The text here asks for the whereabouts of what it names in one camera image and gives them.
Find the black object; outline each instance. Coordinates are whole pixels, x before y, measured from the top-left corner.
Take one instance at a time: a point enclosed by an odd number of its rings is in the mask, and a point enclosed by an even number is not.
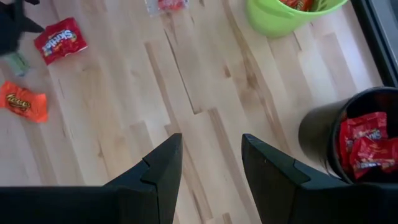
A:
[[[351,2],[383,84],[398,87],[398,1]]]
[[[181,134],[174,134],[103,187],[1,187],[1,222],[171,224],[181,142]]]
[[[39,0],[27,0],[38,4]],[[24,15],[23,0],[15,0],[12,4],[0,2],[0,55],[15,52],[23,32],[43,32],[43,27]]]
[[[387,132],[390,138],[398,136],[398,89],[377,87],[358,93],[351,99],[343,100],[310,111],[302,120],[298,140],[303,152],[312,161],[326,167],[326,161],[347,183],[355,182],[354,177],[345,174],[338,160],[338,136],[344,117],[357,118],[373,113],[387,113]],[[385,174],[372,169],[360,181],[397,182],[398,173]]]
[[[244,134],[242,160],[261,222],[396,223],[395,185],[350,185]]]

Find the candy wrapper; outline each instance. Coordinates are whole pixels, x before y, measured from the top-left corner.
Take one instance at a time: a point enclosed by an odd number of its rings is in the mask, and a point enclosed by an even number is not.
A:
[[[4,56],[4,59],[6,60],[7,64],[10,66],[14,75],[18,77],[25,76],[25,74],[30,69],[30,66],[25,57],[18,52],[13,52],[11,54]]]
[[[74,18],[46,27],[34,42],[47,65],[87,48]]]
[[[308,12],[311,10],[314,0],[279,0],[286,6],[299,11]]]
[[[147,10],[151,16],[163,12],[173,12],[188,7],[188,0],[146,0]]]
[[[9,81],[0,89],[0,108],[7,108],[37,123],[46,122],[48,119],[45,94],[32,93]]]
[[[339,136],[341,166],[346,172],[351,172],[349,155],[355,140],[365,136],[370,140],[388,139],[386,113],[366,114],[341,123]]]
[[[397,169],[398,138],[373,141],[367,137],[355,140],[349,157],[355,178],[366,174],[372,167],[380,167],[384,172]]]

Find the skittles packet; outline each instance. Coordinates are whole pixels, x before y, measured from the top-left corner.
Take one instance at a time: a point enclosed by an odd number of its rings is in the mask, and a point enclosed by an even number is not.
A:
[[[34,43],[47,65],[87,48],[87,43],[72,17],[46,27]]]

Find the reese's candy wrapper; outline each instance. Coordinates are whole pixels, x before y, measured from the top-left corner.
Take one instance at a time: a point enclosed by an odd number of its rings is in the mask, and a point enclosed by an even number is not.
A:
[[[346,172],[351,172],[350,158],[355,140],[368,137],[370,140],[388,139],[387,114],[375,112],[347,119],[340,125],[340,156],[341,166]]]
[[[0,89],[0,108],[7,108],[37,123],[48,120],[45,94],[32,93],[9,81],[6,81]]]

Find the orange candy wrapper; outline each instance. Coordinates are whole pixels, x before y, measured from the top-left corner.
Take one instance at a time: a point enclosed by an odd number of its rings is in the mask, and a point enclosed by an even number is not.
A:
[[[6,81],[0,89],[0,108],[7,108],[36,123],[46,122],[49,117],[45,94],[32,93],[9,81]]]

